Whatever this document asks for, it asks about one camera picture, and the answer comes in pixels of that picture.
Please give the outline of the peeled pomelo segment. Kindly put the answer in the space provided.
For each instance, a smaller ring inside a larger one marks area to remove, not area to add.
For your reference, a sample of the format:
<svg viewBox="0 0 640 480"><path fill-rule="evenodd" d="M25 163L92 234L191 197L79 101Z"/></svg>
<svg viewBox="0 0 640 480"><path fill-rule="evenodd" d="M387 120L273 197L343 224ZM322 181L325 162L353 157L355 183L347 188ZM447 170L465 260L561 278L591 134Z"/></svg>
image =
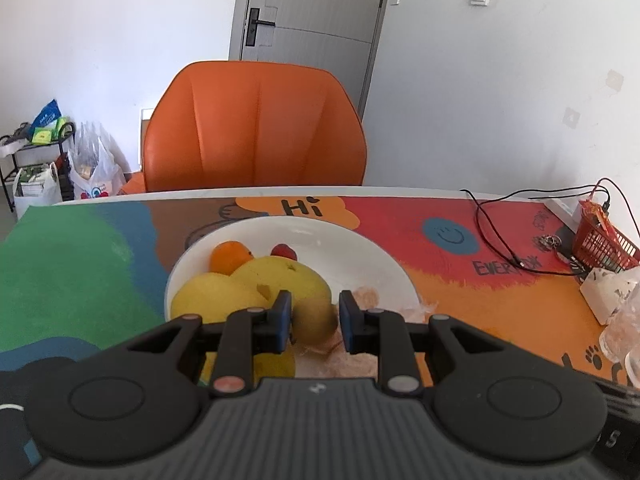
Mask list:
<svg viewBox="0 0 640 480"><path fill-rule="evenodd" d="M303 378L378 377L378 359L368 354L352 356L344 347L339 330L316 346L296 344L293 347L296 376Z"/></svg>
<svg viewBox="0 0 640 480"><path fill-rule="evenodd" d="M422 301L413 302L412 304L401 304L400 306L384 307L382 305L380 295L375 288L359 287L352 292L358 307L361 310L370 310L375 308L390 310L399 313L406 322L425 323L427 319L437 310L438 303L424 304Z"/></svg>

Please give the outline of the large yellow mango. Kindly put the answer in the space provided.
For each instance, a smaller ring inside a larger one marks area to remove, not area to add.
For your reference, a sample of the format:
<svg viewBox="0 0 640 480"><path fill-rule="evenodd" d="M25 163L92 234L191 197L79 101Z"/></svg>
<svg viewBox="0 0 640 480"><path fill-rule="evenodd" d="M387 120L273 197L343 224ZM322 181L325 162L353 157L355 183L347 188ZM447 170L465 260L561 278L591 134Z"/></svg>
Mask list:
<svg viewBox="0 0 640 480"><path fill-rule="evenodd" d="M268 309L271 302L237 278L208 272L194 276L178 290L168 307L168 318L195 313L204 323L221 323L232 312L252 307ZM265 377L294 376L295 358L291 348L281 354L254 356L255 384Z"/></svg>

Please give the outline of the yellow pear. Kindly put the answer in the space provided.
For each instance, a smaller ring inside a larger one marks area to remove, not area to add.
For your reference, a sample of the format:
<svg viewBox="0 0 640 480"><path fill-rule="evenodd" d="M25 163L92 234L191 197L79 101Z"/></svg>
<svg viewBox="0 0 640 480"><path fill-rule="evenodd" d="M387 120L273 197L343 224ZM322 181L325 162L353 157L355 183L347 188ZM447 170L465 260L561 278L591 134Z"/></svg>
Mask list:
<svg viewBox="0 0 640 480"><path fill-rule="evenodd" d="M292 304L308 297L331 298L328 283L320 274L303 263L281 257L260 257L250 260L231 274L245 285L256 289L270 304L279 292L285 290L292 296Z"/></svg>

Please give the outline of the small brown round fruit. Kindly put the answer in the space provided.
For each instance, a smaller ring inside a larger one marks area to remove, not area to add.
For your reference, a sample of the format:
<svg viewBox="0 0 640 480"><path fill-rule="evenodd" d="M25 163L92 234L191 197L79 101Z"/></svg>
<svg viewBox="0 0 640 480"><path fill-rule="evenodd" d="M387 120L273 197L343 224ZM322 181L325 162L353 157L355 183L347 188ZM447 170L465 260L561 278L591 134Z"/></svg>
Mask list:
<svg viewBox="0 0 640 480"><path fill-rule="evenodd" d="M337 329L337 314L331 298L308 297L296 301L292 316L292 335L305 346L324 344Z"/></svg>

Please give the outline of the orange in bowl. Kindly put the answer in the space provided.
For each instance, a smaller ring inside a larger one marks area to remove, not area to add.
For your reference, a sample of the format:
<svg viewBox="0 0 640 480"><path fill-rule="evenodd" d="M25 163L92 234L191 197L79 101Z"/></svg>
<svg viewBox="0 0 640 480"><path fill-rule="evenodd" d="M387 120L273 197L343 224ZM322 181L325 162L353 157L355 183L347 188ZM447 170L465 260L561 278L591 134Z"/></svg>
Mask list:
<svg viewBox="0 0 640 480"><path fill-rule="evenodd" d="M210 253L208 260L209 272L231 275L244 263L253 260L250 250L236 240L228 240L218 244Z"/></svg>

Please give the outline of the small red fruit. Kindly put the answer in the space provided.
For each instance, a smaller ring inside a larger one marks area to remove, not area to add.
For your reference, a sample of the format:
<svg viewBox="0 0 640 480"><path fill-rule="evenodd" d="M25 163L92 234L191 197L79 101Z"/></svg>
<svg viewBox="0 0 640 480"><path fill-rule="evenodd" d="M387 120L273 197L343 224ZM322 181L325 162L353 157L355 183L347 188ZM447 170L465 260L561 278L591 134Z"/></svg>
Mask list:
<svg viewBox="0 0 640 480"><path fill-rule="evenodd" d="M287 244L277 244L271 249L270 255L273 257L287 258L293 261L297 260L296 251Z"/></svg>

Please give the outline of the clear plastic cup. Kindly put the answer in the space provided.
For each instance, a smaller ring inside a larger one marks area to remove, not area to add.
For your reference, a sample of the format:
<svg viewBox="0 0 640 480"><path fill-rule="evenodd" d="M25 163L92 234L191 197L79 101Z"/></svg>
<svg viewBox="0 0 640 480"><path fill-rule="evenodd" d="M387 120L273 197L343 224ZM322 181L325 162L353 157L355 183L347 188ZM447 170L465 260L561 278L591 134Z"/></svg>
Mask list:
<svg viewBox="0 0 640 480"><path fill-rule="evenodd" d="M613 363L623 365L639 387L639 305L626 304L612 317L599 338L600 348Z"/></svg>

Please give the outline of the white tissue box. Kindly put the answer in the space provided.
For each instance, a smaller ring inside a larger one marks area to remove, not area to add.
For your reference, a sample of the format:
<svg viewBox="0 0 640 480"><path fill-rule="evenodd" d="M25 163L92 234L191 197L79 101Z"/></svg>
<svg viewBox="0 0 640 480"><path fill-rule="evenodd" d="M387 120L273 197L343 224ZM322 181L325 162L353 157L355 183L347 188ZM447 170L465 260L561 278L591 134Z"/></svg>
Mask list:
<svg viewBox="0 0 640 480"><path fill-rule="evenodd" d="M595 268L589 272L579 290L598 323L605 326L638 287L638 266L620 272Z"/></svg>

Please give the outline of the key bunch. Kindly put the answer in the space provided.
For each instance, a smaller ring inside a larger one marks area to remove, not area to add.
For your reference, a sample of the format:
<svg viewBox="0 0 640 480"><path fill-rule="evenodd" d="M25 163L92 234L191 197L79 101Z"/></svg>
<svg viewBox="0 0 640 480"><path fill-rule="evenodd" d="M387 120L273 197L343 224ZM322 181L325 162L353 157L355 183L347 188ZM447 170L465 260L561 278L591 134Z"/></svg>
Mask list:
<svg viewBox="0 0 640 480"><path fill-rule="evenodd" d="M535 236L533 241L542 252L556 252L562 246L562 240L556 235Z"/></svg>

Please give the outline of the red basket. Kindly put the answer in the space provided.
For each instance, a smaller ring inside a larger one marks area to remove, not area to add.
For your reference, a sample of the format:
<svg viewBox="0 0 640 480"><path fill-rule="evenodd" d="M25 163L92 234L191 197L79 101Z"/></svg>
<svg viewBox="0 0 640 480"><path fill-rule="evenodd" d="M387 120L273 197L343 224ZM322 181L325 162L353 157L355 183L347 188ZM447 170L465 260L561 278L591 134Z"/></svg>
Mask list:
<svg viewBox="0 0 640 480"><path fill-rule="evenodd" d="M615 273L639 265L639 248L612 225L600 204L581 200L578 209L572 252L582 264Z"/></svg>

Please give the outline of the orange chair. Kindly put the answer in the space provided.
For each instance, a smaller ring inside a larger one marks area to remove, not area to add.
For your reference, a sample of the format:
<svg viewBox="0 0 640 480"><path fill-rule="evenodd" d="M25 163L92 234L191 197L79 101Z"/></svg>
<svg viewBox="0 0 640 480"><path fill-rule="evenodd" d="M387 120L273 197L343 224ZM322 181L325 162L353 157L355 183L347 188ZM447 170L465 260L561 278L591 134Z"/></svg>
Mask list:
<svg viewBox="0 0 640 480"><path fill-rule="evenodd" d="M360 118L331 73L195 62L180 70L153 110L142 167L120 192L360 185L366 166Z"/></svg>

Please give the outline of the printed plastic bag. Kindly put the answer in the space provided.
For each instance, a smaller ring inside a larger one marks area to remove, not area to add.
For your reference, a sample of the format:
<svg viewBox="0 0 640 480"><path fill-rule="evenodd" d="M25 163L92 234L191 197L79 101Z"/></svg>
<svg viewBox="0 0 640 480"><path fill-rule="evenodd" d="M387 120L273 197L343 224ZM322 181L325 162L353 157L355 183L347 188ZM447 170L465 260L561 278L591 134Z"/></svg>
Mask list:
<svg viewBox="0 0 640 480"><path fill-rule="evenodd" d="M75 200L117 195L126 184L126 159L99 122L83 122L68 152Z"/></svg>

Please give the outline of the black shoe rack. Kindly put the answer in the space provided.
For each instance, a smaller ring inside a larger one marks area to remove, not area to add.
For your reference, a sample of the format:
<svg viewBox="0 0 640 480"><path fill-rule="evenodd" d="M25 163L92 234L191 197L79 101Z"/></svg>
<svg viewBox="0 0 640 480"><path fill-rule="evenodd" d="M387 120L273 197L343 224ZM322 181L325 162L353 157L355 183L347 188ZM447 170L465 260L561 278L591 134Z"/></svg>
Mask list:
<svg viewBox="0 0 640 480"><path fill-rule="evenodd" d="M13 185L18 172L30 168L55 164L56 170L63 176L62 199L73 198L72 186L68 178L70 163L67 153L73 147L76 136L76 125L68 118L63 119L61 132L50 144L32 144L26 136L17 137L26 129L21 125L14 133L1 137L1 189L12 214L16 213L13 196Z"/></svg>

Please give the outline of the blue bag on rack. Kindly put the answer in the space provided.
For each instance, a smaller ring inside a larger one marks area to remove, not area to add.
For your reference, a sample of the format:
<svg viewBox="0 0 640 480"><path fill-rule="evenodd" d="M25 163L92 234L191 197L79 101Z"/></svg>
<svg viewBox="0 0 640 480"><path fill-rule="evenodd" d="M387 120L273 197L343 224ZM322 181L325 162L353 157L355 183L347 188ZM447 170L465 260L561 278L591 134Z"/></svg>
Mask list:
<svg viewBox="0 0 640 480"><path fill-rule="evenodd" d="M29 132L34 134L38 128L47 127L51 122L56 122L61 116L62 113L58 107L58 101L53 99L40 110L39 114L32 121Z"/></svg>

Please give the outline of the grey door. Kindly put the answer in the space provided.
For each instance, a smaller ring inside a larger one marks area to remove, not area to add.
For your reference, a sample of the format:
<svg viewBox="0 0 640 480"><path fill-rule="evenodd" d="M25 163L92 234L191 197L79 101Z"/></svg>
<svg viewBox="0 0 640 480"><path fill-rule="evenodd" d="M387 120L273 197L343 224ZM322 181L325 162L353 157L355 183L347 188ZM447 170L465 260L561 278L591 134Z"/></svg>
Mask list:
<svg viewBox="0 0 640 480"><path fill-rule="evenodd" d="M362 115L386 0L235 0L229 58L326 70ZM276 27L260 26L256 46L245 45L250 8Z"/></svg>

